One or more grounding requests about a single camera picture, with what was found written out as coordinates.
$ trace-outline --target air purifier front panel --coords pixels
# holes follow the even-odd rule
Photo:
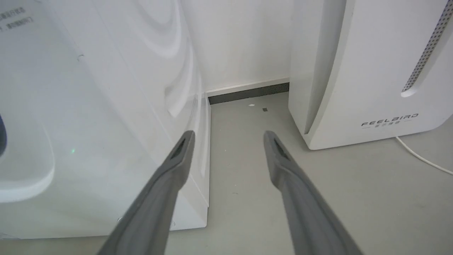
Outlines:
[[[295,35],[293,45],[289,109],[310,149],[428,131],[452,115],[453,1],[347,1],[339,38],[326,43],[322,28],[338,32],[326,14],[341,17],[328,3],[300,17],[315,40]]]

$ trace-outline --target white wall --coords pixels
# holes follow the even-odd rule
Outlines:
[[[293,0],[181,2],[207,90],[289,77]]]

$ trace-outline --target white washing machine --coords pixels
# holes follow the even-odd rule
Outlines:
[[[179,1],[4,0],[0,18],[0,238],[108,235],[185,130],[171,230],[206,226],[210,105]]]

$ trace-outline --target dark gray baseboard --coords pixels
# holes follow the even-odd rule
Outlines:
[[[262,88],[253,88],[224,95],[209,97],[210,104],[224,103],[244,98],[254,98],[289,91],[289,83],[282,83]]]

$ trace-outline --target white baseboard trim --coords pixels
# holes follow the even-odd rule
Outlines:
[[[272,86],[272,85],[277,85],[277,84],[282,84],[282,83],[287,83],[287,82],[289,82],[289,77],[239,84],[239,85],[229,86],[229,87],[225,87],[225,88],[210,89],[210,90],[206,91],[206,94],[208,97],[213,97],[213,96],[218,96],[218,95],[223,95],[223,94],[228,94],[228,93],[233,93],[233,92],[238,92],[238,91],[243,91],[243,90],[248,90],[248,89],[253,89],[253,88],[262,88],[262,87],[267,87],[267,86]]]

